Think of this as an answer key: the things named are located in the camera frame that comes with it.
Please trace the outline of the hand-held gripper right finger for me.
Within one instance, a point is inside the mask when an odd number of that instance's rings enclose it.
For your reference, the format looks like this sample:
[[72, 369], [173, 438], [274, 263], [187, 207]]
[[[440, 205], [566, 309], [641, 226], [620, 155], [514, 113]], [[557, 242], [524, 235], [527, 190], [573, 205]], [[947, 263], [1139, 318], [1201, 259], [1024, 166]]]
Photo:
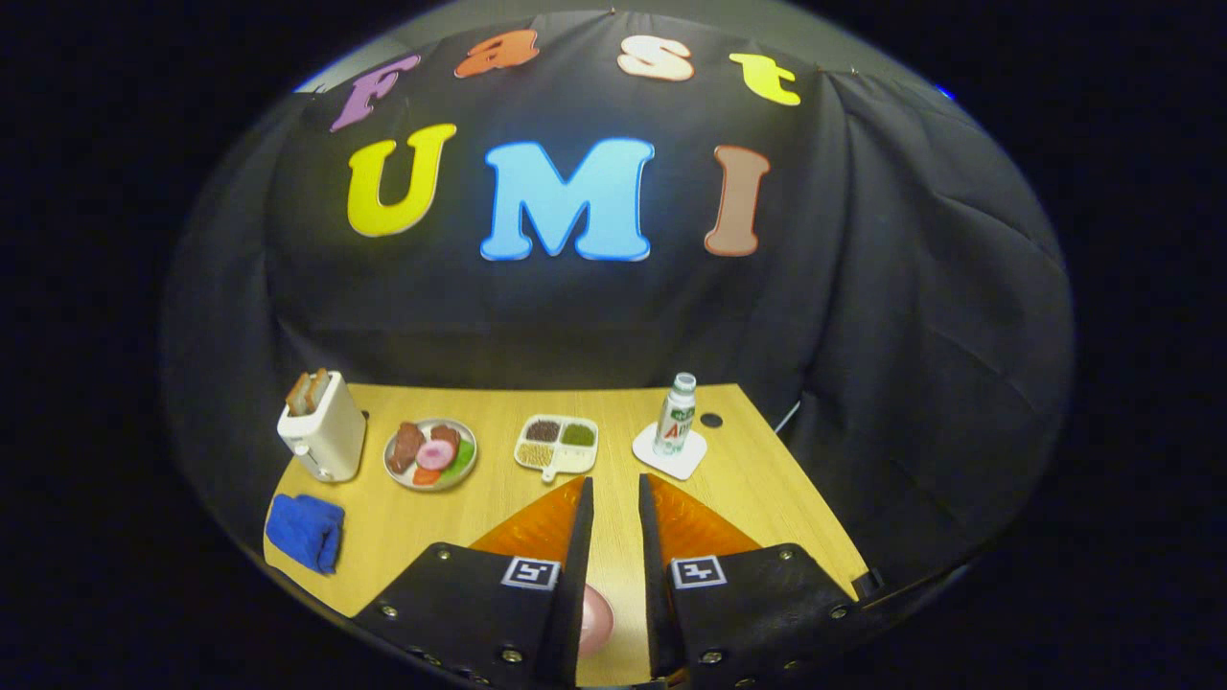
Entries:
[[815, 689], [871, 614], [798, 544], [762, 546], [671, 483], [639, 478], [653, 676], [692, 689]]

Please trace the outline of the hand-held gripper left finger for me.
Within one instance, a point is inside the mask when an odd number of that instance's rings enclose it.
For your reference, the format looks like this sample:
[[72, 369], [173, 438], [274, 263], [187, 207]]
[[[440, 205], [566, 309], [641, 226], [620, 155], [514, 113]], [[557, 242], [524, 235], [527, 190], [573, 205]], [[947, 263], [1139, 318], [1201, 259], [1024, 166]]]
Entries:
[[574, 689], [594, 483], [574, 478], [472, 546], [434, 541], [355, 616], [429, 686]]

